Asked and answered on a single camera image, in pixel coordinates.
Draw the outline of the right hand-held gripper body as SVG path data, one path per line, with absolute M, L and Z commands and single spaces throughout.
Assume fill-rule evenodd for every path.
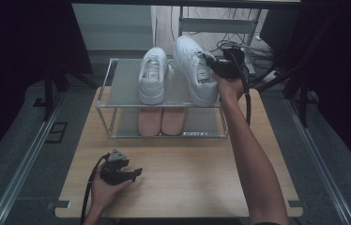
M 245 54 L 239 48 L 223 49 L 224 61 L 215 60 L 210 68 L 224 79 L 236 79 L 243 76 Z

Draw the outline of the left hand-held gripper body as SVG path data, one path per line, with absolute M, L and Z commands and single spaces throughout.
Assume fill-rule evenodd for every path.
M 106 158 L 104 165 L 100 170 L 99 177 L 112 186 L 128 181 L 125 173 L 121 171 L 122 168 L 118 167 L 118 161 L 122 159 L 127 159 L 127 156 L 119 150 L 114 149 Z

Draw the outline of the white sneaker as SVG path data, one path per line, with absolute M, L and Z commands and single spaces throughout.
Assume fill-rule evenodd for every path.
M 144 104 L 156 105 L 163 101 L 167 68 L 167 56 L 162 48 L 154 47 L 143 57 L 138 86 L 140 100 Z
M 212 69 L 206 65 L 203 53 L 209 52 L 205 52 L 191 37 L 181 36 L 175 41 L 173 57 L 186 76 L 194 104 L 209 107 L 217 101 L 218 84 L 212 77 Z

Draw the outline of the pink slipper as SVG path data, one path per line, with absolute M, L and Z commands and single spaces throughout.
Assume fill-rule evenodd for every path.
M 179 135 L 184 127 L 187 111 L 184 108 L 165 108 L 162 114 L 161 131 L 166 135 Z
M 139 133 L 142 136 L 156 136 L 161 129 L 162 108 L 141 108 L 138 118 Z

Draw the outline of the grey metal shoe rack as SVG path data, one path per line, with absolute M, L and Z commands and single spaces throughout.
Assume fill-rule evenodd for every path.
M 139 96 L 139 59 L 112 59 L 98 95 L 96 109 L 110 138 L 139 138 L 139 112 L 145 106 Z M 194 104 L 188 80 L 170 61 L 164 75 L 164 99 L 160 108 L 184 108 L 186 118 L 181 138 L 225 138 L 228 128 L 219 103 L 209 107 Z

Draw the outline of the person's left hand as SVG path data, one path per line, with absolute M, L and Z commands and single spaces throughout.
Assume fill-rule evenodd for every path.
M 132 181 L 127 180 L 119 185 L 112 186 L 107 184 L 99 177 L 98 174 L 96 174 L 92 183 L 92 200 L 89 213 L 91 215 L 100 216 L 103 211 L 113 202 L 116 195 L 131 184 Z

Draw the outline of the person's right hand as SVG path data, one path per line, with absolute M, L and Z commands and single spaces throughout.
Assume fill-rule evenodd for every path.
M 218 92 L 222 106 L 237 105 L 244 94 L 244 86 L 240 79 L 224 79 L 218 74 L 213 75 L 218 83 Z

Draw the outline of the white power strip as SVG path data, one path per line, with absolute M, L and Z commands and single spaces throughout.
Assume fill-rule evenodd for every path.
M 277 71 L 271 71 L 264 79 L 263 81 L 265 83 L 268 83 L 270 81 L 272 81 L 273 79 L 277 78 L 279 75 L 279 73 Z

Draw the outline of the black stand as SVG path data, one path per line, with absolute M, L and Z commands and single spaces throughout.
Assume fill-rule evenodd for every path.
M 264 92 L 270 87 L 287 80 L 287 84 L 283 88 L 282 94 L 285 98 L 293 98 L 296 93 L 299 93 L 298 119 L 304 127 L 307 127 L 307 106 L 311 103 L 308 97 L 308 60 L 302 58 L 292 67 L 282 71 L 269 82 L 264 82 L 264 78 L 266 78 L 272 71 L 275 71 L 276 68 L 281 67 L 284 62 L 285 59 L 275 60 L 270 68 L 252 80 L 251 87 L 255 88 L 258 92 Z
M 66 75 L 69 74 L 87 86 L 96 89 L 98 85 L 88 79 L 84 72 L 78 71 L 65 64 L 50 65 L 44 70 L 44 98 L 37 98 L 34 107 L 44 107 L 44 121 L 47 121 L 53 114 L 54 98 L 53 87 L 55 86 L 59 92 L 67 92 L 69 90 L 69 81 Z

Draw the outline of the white cabinet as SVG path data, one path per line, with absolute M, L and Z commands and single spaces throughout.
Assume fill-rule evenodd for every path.
M 145 50 L 154 46 L 155 7 L 73 4 L 72 8 L 88 50 Z

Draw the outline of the dark curtain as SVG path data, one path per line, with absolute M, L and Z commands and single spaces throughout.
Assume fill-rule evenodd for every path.
M 73 0 L 0 0 L 0 141 L 24 102 L 26 89 L 52 77 L 90 74 Z
M 351 0 L 302 0 L 291 47 L 304 50 L 327 18 L 332 23 L 313 56 L 287 85 L 289 93 L 302 83 L 319 97 L 318 108 L 351 151 Z

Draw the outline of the white metal desk frame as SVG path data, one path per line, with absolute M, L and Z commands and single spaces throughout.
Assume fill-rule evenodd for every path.
M 252 39 L 259 23 L 261 9 L 249 9 L 247 15 L 244 8 L 228 8 L 224 15 L 229 18 L 204 18 L 196 13 L 196 17 L 189 16 L 189 8 L 184 12 L 184 7 L 179 9 L 178 35 L 183 33 L 213 33 L 239 36 L 242 50 L 247 53 L 251 48 Z

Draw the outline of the aluminium floor rail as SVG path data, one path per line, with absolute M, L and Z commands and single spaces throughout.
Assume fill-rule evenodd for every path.
M 0 225 L 4 225 L 14 203 L 16 202 L 23 184 L 30 173 L 42 145 L 45 143 L 50 129 L 59 114 L 60 108 L 64 102 L 66 94 L 60 93 L 54 101 L 53 112 L 48 116 L 47 120 L 41 125 L 37 136 L 32 141 L 23 156 L 17 170 L 10 179 L 1 199 L 0 199 Z
M 298 129 L 298 133 L 301 136 L 316 168 L 322 183 L 334 205 L 334 208 L 342 222 L 343 225 L 351 225 L 351 210 L 348 203 L 345 200 L 342 192 L 340 191 L 339 187 L 336 185 L 328 166 L 326 165 L 325 161 L 323 160 L 319 149 L 316 143 L 313 140 L 313 137 L 310 131 L 304 127 L 302 122 L 298 117 L 298 109 L 295 104 L 286 99 L 285 105 L 288 108 L 288 111 L 292 115 L 293 121 Z

